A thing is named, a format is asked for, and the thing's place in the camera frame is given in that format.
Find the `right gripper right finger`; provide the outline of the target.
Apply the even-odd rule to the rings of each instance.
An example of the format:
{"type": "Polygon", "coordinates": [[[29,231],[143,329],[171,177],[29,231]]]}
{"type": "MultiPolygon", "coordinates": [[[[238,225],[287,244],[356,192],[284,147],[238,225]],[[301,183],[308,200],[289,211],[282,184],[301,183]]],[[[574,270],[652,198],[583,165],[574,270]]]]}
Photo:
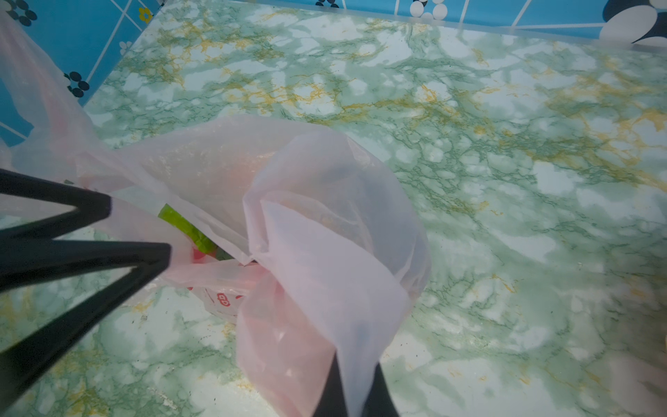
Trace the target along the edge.
{"type": "Polygon", "coordinates": [[[362,417],[399,417],[380,364],[374,371],[373,384],[362,410],[362,417]]]}

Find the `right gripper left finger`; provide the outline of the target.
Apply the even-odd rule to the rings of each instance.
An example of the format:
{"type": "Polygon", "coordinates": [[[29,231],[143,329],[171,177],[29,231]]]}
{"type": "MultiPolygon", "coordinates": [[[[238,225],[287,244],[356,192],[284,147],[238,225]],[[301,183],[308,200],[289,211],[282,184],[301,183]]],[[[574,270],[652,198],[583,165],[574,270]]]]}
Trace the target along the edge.
{"type": "Polygon", "coordinates": [[[321,399],[314,410],[313,417],[347,417],[347,407],[336,355],[333,358],[321,399]]]}

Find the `pink translucent plastic bag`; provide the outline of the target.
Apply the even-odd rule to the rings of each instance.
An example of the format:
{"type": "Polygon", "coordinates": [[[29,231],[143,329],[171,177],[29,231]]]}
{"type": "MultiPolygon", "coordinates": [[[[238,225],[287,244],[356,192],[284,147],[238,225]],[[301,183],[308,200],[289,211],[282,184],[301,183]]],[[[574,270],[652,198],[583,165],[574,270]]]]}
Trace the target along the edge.
{"type": "Polygon", "coordinates": [[[155,279],[236,319],[237,362],[283,416],[313,416],[333,357],[347,416],[427,285],[424,227],[394,173],[348,136],[264,116],[224,116],[110,149],[64,76],[9,14],[1,79],[32,132],[1,171],[111,197],[106,219],[54,239],[166,243],[155,279]],[[232,256],[194,258],[164,205],[232,256]]]}

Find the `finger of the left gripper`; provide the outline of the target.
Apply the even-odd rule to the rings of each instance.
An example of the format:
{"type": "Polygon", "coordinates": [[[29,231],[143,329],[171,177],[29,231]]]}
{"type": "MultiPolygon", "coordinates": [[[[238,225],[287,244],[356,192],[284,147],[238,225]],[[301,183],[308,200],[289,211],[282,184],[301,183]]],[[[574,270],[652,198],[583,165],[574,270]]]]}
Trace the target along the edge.
{"type": "Polygon", "coordinates": [[[1,230],[6,239],[54,239],[109,217],[111,197],[73,185],[1,171],[1,213],[22,224],[1,230]]]}
{"type": "Polygon", "coordinates": [[[166,243],[1,246],[1,410],[10,409],[105,317],[170,265],[166,243]]]}

